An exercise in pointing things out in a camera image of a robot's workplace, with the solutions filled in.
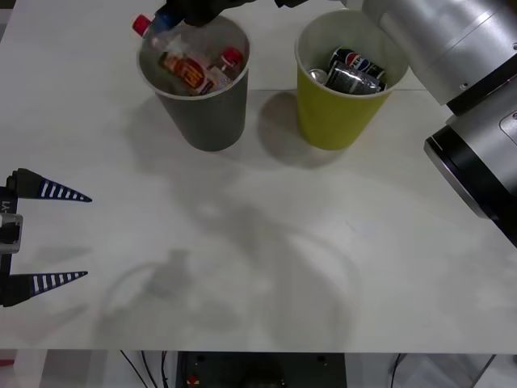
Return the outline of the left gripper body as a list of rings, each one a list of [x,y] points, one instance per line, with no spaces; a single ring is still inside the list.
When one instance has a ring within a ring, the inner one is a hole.
[[[11,256],[19,251],[18,197],[6,187],[1,187],[1,278],[11,270]]]

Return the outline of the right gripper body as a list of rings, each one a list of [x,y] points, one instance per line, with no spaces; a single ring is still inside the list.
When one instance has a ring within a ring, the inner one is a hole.
[[[184,21],[188,25],[202,27],[221,12],[247,3],[248,1],[240,0],[167,0],[164,18],[170,26]]]

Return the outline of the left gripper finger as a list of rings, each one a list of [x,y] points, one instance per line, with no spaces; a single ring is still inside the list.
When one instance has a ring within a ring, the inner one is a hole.
[[[31,200],[66,200],[91,202],[92,199],[63,184],[46,179],[28,169],[19,168],[11,174],[11,189],[19,198]]]
[[[87,274],[87,271],[80,271],[9,275],[5,280],[1,280],[1,306],[16,306]]]

